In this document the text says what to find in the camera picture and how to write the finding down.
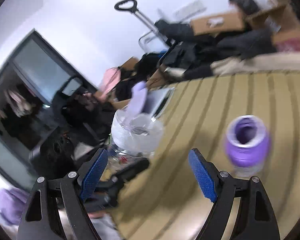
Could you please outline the clear plastic jar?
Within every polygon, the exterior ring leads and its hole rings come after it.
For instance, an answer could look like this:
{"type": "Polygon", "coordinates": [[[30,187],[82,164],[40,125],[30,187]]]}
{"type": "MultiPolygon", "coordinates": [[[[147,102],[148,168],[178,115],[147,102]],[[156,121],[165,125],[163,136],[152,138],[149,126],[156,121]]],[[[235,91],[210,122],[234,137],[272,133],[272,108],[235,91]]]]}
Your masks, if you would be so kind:
{"type": "Polygon", "coordinates": [[[107,148],[110,165],[120,170],[140,158],[151,158],[164,134],[161,121],[146,113],[128,116],[124,109],[115,112],[107,148]]]}

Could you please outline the purple pill bottle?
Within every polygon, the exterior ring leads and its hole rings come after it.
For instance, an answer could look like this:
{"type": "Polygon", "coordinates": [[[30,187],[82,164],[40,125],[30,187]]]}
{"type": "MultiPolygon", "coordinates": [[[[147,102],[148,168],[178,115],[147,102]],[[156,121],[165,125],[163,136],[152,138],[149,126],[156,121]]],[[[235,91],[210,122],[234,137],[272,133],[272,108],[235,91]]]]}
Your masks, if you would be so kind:
{"type": "Polygon", "coordinates": [[[242,115],[226,129],[225,153],[238,177],[260,172],[270,151],[270,135],[264,122],[255,115],[242,115]]]}

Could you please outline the black stroller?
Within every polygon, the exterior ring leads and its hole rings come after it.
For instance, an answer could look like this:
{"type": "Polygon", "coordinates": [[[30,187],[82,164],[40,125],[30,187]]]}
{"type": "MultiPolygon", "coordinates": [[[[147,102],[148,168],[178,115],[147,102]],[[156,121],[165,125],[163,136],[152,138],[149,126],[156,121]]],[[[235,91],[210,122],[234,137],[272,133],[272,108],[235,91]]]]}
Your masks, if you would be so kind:
{"type": "Polygon", "coordinates": [[[56,124],[29,156],[39,175],[56,176],[78,168],[108,138],[115,109],[87,88],[87,82],[75,75],[55,92],[51,108],[56,124]]]}

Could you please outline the hanging clothes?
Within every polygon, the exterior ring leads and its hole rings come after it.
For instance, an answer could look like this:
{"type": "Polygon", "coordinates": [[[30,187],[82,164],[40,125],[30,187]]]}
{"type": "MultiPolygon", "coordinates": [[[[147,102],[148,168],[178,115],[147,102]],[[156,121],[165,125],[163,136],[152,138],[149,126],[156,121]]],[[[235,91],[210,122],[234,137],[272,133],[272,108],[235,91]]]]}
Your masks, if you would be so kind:
{"type": "Polygon", "coordinates": [[[43,102],[25,85],[8,87],[3,90],[3,102],[0,105],[0,120],[35,116],[43,106],[43,102]]]}

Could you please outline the lavender pouch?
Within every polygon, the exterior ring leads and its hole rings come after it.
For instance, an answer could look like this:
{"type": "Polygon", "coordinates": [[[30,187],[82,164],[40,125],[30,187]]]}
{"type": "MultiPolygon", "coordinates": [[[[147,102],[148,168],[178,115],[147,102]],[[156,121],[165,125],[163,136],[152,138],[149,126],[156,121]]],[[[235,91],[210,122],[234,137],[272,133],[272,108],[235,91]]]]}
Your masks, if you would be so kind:
{"type": "Polygon", "coordinates": [[[147,99],[148,89],[145,81],[140,81],[132,88],[132,98],[130,99],[126,113],[129,117],[140,114],[144,108],[147,99]]]}

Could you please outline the sliding glass door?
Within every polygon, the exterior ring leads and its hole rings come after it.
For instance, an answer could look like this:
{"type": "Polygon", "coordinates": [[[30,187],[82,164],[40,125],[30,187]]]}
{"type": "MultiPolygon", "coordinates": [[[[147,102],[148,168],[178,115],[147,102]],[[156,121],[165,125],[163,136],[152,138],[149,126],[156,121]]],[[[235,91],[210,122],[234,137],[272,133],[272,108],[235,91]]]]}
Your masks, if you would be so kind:
{"type": "Polygon", "coordinates": [[[17,45],[0,68],[0,105],[3,90],[19,84],[43,102],[35,116],[0,120],[0,175],[8,185],[25,191],[32,187],[37,174],[29,154],[56,124],[51,108],[55,92],[75,75],[87,82],[90,92],[95,92],[95,86],[35,30],[17,45]]]}

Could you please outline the silver laptop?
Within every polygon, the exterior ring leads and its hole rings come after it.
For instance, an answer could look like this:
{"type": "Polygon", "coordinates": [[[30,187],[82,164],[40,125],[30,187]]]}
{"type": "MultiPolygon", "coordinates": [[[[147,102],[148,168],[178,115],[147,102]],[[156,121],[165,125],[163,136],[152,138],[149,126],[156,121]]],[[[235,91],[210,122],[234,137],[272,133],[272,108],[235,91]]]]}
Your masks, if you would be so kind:
{"type": "Polygon", "coordinates": [[[148,92],[143,113],[153,118],[161,116],[174,94],[175,88],[161,88],[148,92]]]}

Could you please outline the pink bag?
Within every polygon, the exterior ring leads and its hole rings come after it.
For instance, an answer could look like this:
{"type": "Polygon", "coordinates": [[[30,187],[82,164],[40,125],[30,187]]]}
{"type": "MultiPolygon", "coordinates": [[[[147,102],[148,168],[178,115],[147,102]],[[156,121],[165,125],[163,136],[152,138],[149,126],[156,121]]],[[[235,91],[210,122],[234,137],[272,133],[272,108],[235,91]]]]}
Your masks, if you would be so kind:
{"type": "Polygon", "coordinates": [[[105,71],[101,84],[95,96],[100,101],[106,101],[108,94],[115,88],[121,80],[121,70],[119,67],[109,68],[105,71]]]}

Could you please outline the cardboard box left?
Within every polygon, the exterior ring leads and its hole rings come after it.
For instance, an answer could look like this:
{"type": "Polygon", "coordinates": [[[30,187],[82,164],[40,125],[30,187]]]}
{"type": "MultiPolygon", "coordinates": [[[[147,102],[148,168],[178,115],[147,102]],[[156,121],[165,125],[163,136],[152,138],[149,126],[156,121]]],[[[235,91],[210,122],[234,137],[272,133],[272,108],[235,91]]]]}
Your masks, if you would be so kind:
{"type": "Polygon", "coordinates": [[[119,66],[121,70],[121,80],[115,88],[108,94],[106,101],[116,109],[126,107],[132,98],[132,88],[140,81],[146,82],[148,89],[166,85],[166,81],[159,71],[160,59],[163,53],[149,53],[141,59],[131,57],[124,64],[119,66]]]}

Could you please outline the black clothes pile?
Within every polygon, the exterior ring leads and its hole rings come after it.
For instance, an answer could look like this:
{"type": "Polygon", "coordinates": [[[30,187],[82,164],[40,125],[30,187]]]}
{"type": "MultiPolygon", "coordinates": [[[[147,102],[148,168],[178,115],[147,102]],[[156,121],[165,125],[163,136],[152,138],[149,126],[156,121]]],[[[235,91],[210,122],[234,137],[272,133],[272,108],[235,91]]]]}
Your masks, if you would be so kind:
{"type": "Polygon", "coordinates": [[[179,78],[166,74],[170,81],[184,81],[213,76],[211,64],[229,57],[241,60],[251,59],[257,55],[271,54],[276,48],[271,41],[268,29],[244,29],[230,31],[212,36],[209,34],[195,36],[188,24],[167,23],[158,20],[155,26],[159,32],[175,44],[163,51],[159,67],[184,70],[179,78]]]}

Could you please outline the open cardboard box right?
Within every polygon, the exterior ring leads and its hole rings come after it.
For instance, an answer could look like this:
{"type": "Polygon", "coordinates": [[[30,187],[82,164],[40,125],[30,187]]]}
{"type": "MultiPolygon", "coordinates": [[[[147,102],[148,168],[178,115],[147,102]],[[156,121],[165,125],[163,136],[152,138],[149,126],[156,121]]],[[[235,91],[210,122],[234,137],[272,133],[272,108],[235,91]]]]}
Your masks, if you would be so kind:
{"type": "Polygon", "coordinates": [[[271,8],[247,16],[253,29],[270,28],[271,41],[280,52],[300,51],[300,20],[290,0],[268,0],[271,8]]]}

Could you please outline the folding chair frame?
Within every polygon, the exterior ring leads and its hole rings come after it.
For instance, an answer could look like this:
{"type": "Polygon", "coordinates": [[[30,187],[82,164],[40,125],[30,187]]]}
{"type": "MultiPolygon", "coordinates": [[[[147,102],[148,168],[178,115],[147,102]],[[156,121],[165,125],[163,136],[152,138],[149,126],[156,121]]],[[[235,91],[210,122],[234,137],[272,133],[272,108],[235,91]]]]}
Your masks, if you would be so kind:
{"type": "Polygon", "coordinates": [[[143,34],[139,38],[138,44],[145,53],[159,53],[168,51],[170,48],[160,37],[153,33],[153,31],[143,34]]]}

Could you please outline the wall power outlet strip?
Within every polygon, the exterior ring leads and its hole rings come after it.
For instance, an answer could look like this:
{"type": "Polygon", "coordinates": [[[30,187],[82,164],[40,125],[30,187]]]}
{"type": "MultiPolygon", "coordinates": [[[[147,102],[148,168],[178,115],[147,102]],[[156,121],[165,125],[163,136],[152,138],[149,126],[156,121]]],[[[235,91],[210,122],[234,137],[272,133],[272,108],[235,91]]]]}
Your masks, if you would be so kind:
{"type": "Polygon", "coordinates": [[[201,0],[194,0],[191,3],[186,4],[185,6],[177,9],[173,13],[173,17],[178,21],[184,21],[191,18],[192,16],[204,12],[206,6],[201,0]]]}

